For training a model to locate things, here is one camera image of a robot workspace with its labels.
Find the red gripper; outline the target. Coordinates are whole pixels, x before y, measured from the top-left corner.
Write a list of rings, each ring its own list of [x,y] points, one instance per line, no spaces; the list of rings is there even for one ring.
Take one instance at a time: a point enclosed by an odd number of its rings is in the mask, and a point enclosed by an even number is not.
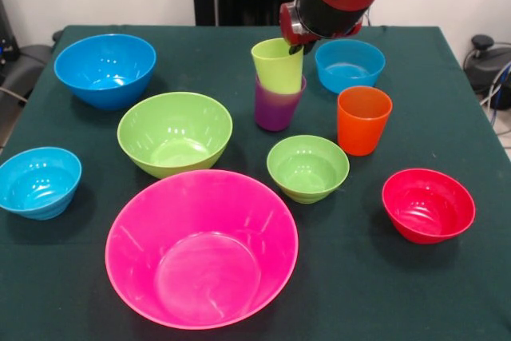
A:
[[[306,44],[320,39],[320,36],[313,34],[303,24],[295,2],[286,2],[280,6],[279,25],[284,40],[290,46],[290,55],[297,54]]]

